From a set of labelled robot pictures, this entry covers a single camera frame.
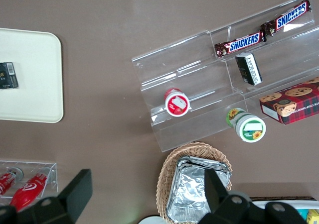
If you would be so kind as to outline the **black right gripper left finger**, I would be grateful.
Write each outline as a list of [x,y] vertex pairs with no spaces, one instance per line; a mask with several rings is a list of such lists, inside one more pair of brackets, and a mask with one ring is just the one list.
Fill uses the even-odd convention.
[[34,224],[74,224],[93,195],[92,172],[82,169],[56,197],[33,206]]

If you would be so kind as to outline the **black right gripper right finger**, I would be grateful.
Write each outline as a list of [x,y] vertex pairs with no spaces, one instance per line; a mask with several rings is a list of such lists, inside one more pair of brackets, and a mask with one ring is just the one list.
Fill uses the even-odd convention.
[[305,224],[306,221],[291,205],[268,202],[262,209],[242,193],[228,192],[216,172],[206,169],[204,190],[211,212],[200,224]]

